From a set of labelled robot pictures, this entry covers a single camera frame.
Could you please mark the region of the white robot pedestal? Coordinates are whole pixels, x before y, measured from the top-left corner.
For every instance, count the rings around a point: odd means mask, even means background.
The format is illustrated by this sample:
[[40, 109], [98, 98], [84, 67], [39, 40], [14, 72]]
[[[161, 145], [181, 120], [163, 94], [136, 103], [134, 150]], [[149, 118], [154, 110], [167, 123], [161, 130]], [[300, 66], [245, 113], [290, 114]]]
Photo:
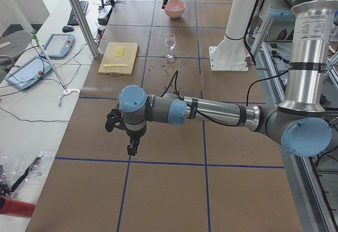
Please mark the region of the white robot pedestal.
[[248, 71], [244, 38], [257, 0], [233, 0], [224, 38], [209, 47], [212, 71]]

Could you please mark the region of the grey office chair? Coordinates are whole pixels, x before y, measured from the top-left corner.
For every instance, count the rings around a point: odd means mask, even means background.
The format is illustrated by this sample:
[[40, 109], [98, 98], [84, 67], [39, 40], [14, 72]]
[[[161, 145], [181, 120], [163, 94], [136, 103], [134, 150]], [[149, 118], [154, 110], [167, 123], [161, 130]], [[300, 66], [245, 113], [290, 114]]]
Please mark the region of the grey office chair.
[[29, 31], [22, 30], [1, 37], [1, 66], [5, 69], [13, 66], [32, 41], [32, 36]]

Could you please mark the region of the clear wine glass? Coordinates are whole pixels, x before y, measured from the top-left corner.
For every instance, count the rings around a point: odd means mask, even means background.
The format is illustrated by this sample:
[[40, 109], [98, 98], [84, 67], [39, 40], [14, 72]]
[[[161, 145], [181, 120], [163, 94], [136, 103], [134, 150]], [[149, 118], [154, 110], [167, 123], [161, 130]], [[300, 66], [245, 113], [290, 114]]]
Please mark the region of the clear wine glass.
[[165, 35], [165, 45], [169, 49], [169, 54], [166, 56], [166, 60], [168, 62], [175, 61], [175, 58], [174, 58], [174, 56], [172, 54], [172, 50], [176, 46], [176, 37], [175, 37], [175, 34], [173, 34], [173, 33], [167, 33]]

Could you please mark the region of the grey reacher grabber tool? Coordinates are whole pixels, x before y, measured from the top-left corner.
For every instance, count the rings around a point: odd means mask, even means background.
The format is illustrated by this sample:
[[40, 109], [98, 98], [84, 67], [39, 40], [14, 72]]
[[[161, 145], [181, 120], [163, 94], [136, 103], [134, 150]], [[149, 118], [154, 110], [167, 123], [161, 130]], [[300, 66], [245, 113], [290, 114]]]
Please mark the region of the grey reacher grabber tool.
[[65, 83], [63, 82], [63, 80], [61, 79], [61, 77], [59, 76], [54, 64], [52, 63], [52, 61], [50, 60], [48, 54], [46, 53], [44, 47], [42, 46], [41, 42], [39, 41], [39, 39], [37, 38], [36, 34], [32, 35], [33, 40], [36, 42], [37, 46], [40, 48], [40, 50], [42, 51], [42, 54], [45, 56], [47, 62], [49, 63], [49, 65], [51, 66], [53, 72], [55, 73], [57, 79], [59, 80], [62, 88], [63, 88], [63, 93], [61, 94], [61, 96], [59, 97], [59, 104], [58, 106], [61, 107], [62, 106], [62, 100], [65, 96], [70, 95], [73, 92], [77, 92], [80, 93], [79, 89], [72, 89], [72, 88], [68, 88]]

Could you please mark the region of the blue teach pendant far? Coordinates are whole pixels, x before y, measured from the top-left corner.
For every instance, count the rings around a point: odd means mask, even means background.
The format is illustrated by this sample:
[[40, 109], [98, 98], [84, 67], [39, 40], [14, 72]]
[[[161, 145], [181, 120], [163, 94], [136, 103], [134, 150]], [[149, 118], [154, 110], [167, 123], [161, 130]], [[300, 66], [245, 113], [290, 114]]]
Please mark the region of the blue teach pendant far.
[[63, 59], [75, 43], [73, 34], [51, 34], [43, 46], [50, 59]]

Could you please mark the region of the yellow plastic knife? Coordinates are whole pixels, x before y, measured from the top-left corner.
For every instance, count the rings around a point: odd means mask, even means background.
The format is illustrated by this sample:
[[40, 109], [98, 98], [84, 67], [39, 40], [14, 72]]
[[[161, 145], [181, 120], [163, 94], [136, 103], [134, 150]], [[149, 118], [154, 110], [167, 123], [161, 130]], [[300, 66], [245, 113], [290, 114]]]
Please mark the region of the yellow plastic knife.
[[128, 67], [128, 64], [118, 63], [118, 64], [104, 64], [104, 68], [111, 68], [111, 67]]

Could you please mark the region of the blue teach pendant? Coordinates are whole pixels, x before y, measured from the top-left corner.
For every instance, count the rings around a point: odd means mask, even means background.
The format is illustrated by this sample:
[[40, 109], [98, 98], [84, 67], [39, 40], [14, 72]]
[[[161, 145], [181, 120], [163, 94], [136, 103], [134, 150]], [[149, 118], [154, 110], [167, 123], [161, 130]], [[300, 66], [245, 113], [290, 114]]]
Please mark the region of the blue teach pendant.
[[63, 59], [75, 43], [73, 34], [51, 34], [43, 46], [50, 59]]
[[38, 56], [33, 57], [28, 62], [9, 73], [5, 80], [18, 90], [25, 90], [52, 70], [46, 59]]

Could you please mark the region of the aluminium frame post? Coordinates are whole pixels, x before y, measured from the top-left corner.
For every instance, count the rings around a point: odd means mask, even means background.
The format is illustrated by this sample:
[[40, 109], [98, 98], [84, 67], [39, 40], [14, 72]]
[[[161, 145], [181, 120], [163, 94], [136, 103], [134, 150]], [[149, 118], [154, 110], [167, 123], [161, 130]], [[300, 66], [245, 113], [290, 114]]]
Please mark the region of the aluminium frame post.
[[100, 53], [97, 49], [97, 46], [95, 44], [94, 38], [92, 36], [92, 33], [89, 28], [89, 24], [87, 22], [87, 19], [85, 17], [85, 14], [82, 11], [82, 8], [80, 6], [79, 0], [69, 0], [70, 5], [75, 13], [75, 16], [78, 20], [80, 29], [82, 31], [82, 34], [84, 36], [84, 39], [90, 49], [90, 52], [94, 59], [98, 58], [100, 56]]

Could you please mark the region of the pink ice bowl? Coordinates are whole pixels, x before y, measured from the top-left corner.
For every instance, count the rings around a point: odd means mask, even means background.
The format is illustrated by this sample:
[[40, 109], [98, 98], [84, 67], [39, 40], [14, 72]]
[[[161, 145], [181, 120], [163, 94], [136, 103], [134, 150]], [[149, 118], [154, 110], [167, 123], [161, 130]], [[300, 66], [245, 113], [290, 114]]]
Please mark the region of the pink ice bowl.
[[179, 18], [185, 11], [186, 4], [181, 0], [169, 0], [164, 8], [166, 15], [170, 18]]

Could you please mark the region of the clear ice cubes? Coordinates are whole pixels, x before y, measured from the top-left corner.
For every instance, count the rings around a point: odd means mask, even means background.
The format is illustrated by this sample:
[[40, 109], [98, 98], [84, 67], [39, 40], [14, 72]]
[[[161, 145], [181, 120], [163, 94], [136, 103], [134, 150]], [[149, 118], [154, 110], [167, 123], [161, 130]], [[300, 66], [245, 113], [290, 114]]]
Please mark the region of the clear ice cubes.
[[182, 7], [180, 5], [174, 5], [170, 8], [170, 11], [172, 12], [178, 12], [178, 11], [181, 11], [182, 10]]

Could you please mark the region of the black computer mouse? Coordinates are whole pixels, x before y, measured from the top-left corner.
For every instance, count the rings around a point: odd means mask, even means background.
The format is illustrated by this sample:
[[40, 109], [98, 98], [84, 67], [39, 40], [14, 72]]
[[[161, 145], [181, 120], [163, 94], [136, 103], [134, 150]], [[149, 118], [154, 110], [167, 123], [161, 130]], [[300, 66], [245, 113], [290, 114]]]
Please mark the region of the black computer mouse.
[[62, 28], [62, 32], [63, 33], [69, 33], [69, 32], [73, 32], [74, 31], [74, 27], [73, 26], [64, 26]]

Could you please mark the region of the yellow lemon slices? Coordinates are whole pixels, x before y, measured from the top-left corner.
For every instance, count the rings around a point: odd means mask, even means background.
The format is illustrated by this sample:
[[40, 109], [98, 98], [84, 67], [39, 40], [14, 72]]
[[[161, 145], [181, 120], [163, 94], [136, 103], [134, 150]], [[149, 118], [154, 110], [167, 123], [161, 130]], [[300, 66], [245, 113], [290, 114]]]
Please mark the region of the yellow lemon slices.
[[122, 57], [124, 55], [125, 46], [122, 44], [117, 45], [115, 49], [115, 56]]

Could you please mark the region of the bamboo cutting board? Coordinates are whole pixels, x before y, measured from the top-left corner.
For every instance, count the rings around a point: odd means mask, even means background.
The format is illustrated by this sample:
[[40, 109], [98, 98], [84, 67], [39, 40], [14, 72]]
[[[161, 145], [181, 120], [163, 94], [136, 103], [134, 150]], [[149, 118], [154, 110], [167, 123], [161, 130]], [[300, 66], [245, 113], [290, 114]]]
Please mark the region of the bamboo cutting board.
[[[122, 57], [115, 56], [115, 49], [119, 44], [125, 46], [124, 55]], [[109, 42], [99, 66], [98, 73], [101, 75], [132, 75], [137, 51], [137, 43]], [[128, 64], [128, 67], [103, 67], [104, 64], [118, 63]]]

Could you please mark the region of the clear plastic bag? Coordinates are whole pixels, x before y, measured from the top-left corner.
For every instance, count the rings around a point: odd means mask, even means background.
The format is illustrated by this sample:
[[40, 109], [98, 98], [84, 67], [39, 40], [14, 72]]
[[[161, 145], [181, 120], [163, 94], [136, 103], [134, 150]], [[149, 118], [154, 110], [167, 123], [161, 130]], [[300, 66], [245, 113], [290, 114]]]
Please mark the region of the clear plastic bag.
[[43, 183], [55, 155], [53, 150], [1, 152], [1, 184], [16, 190], [23, 182]]

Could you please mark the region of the red cylinder bottle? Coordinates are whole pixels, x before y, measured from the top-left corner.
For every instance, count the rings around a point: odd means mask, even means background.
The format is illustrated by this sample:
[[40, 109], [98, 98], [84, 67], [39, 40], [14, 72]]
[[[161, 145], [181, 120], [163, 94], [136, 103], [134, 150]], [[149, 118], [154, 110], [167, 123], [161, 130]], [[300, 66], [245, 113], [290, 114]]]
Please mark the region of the red cylinder bottle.
[[1, 196], [1, 215], [31, 218], [36, 205]]

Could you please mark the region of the blue teach pendant near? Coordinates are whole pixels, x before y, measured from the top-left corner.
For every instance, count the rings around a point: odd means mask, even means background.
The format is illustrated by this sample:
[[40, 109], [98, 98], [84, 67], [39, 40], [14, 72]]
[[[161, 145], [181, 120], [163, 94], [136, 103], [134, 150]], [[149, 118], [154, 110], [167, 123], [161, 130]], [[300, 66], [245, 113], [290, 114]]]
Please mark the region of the blue teach pendant near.
[[38, 56], [33, 57], [28, 62], [9, 73], [5, 80], [18, 90], [25, 90], [52, 70], [46, 59]]

